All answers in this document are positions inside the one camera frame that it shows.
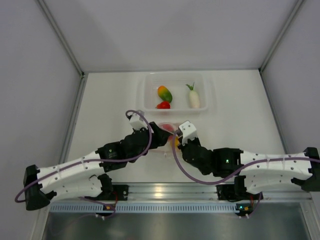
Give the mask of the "pink fake peach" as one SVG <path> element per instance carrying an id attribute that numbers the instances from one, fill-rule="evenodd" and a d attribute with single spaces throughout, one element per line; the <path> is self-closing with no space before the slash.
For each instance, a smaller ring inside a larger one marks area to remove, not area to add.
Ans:
<path id="1" fill-rule="evenodd" d="M 169 123 L 164 123 L 162 126 L 161 126 L 165 131 L 167 132 L 170 132 L 170 133 L 174 133 L 176 128 L 174 125 L 172 124 L 169 124 Z"/>

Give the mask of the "clear zip top bag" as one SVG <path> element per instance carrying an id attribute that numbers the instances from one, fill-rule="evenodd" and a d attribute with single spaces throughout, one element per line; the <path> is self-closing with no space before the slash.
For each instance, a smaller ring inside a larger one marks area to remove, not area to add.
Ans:
<path id="1" fill-rule="evenodd" d="M 163 124 L 172 124 L 175 126 L 175 131 L 178 130 L 178 127 L 179 125 L 181 124 L 180 122 L 159 122 L 157 123 L 157 126 L 159 128 L 161 128 L 162 130 L 164 130 L 162 128 L 162 125 Z M 156 149 L 151 149 L 151 152 L 152 153 L 157 153 L 157 154 L 162 154 L 165 158 L 171 158 L 173 159 L 173 152 L 172 152 L 172 146 L 171 146 L 171 138 L 173 137 L 171 132 L 168 132 L 170 133 L 170 136 L 168 137 L 168 140 L 166 142 L 166 144 L 164 146 L 161 146 L 161 147 L 158 147 Z M 176 152 L 176 155 L 179 157 L 182 155 L 181 151 L 179 149 L 175 149 L 175 152 Z"/>

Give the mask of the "red fake apple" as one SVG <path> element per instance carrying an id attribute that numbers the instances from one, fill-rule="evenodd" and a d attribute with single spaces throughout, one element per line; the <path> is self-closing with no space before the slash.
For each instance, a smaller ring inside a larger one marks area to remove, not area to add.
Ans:
<path id="1" fill-rule="evenodd" d="M 156 106 L 156 109 L 170 109 L 170 108 L 171 108 L 171 104 L 168 101 L 162 101 Z"/>

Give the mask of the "green fake avocado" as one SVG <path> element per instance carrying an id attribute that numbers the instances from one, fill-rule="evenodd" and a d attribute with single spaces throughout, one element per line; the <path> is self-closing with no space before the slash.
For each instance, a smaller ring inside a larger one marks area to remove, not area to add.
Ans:
<path id="1" fill-rule="evenodd" d="M 171 92 L 164 85 L 158 87 L 157 95 L 160 97 L 161 100 L 165 102 L 171 103 L 173 100 Z"/>

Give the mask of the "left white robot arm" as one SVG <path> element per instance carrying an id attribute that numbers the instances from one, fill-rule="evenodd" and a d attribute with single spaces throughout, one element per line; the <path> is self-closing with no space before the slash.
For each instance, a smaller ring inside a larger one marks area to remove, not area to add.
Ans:
<path id="1" fill-rule="evenodd" d="M 35 164 L 25 169 L 25 208 L 35 211 L 50 203 L 78 197 L 109 199 L 114 191 L 108 172 L 135 163 L 149 150 L 163 147 L 172 134 L 155 122 L 133 130 L 116 142 L 107 143 L 90 154 L 50 167 Z"/>

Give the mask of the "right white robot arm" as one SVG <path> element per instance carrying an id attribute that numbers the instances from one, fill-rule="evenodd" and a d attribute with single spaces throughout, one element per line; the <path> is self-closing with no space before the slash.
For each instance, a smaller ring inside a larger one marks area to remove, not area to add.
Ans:
<path id="1" fill-rule="evenodd" d="M 199 180 L 183 169 L 185 176 L 202 185 L 218 186 L 232 180 L 233 192 L 240 199 L 294 186 L 305 192 L 320 190 L 320 154 L 315 147 L 293 154 L 262 154 L 228 147 L 210 150 L 195 138 L 179 144 L 178 149 L 186 163 L 217 180 Z"/>

